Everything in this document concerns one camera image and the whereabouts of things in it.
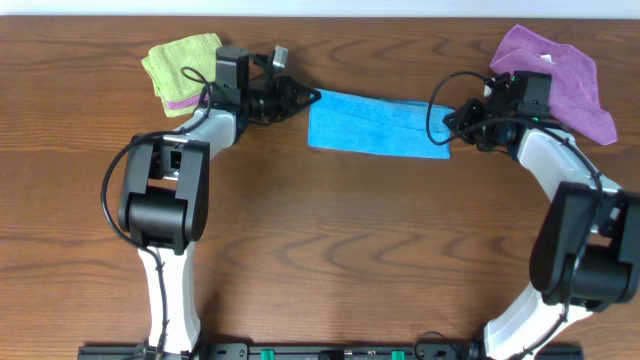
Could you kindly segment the blue microfibre cloth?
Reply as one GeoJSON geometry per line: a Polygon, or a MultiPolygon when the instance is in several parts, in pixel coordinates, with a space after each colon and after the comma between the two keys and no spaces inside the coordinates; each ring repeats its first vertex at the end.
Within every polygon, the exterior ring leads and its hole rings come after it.
{"type": "Polygon", "coordinates": [[[311,106],[308,145],[372,155],[446,160],[452,110],[412,100],[374,99],[322,89],[311,106]]]}

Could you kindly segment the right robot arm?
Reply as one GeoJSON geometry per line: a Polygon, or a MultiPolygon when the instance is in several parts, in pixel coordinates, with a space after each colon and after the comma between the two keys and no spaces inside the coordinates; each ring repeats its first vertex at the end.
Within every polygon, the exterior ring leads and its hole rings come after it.
{"type": "Polygon", "coordinates": [[[536,179],[550,201],[529,257],[529,283],[479,339],[454,345],[453,359],[581,359],[556,344],[570,325],[630,302],[639,289],[639,196],[603,175],[551,115],[549,74],[483,76],[442,120],[453,139],[499,151],[536,179]]]}

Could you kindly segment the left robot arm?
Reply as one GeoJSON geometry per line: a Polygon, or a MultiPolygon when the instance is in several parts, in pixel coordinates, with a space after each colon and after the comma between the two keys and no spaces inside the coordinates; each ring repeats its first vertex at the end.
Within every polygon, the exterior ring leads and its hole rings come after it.
{"type": "Polygon", "coordinates": [[[285,121],[320,98],[289,76],[255,88],[241,80],[209,83],[182,126],[132,139],[117,229],[137,248],[147,278],[151,329],[141,358],[205,355],[193,271],[208,217],[211,160],[249,124],[285,121]]]}

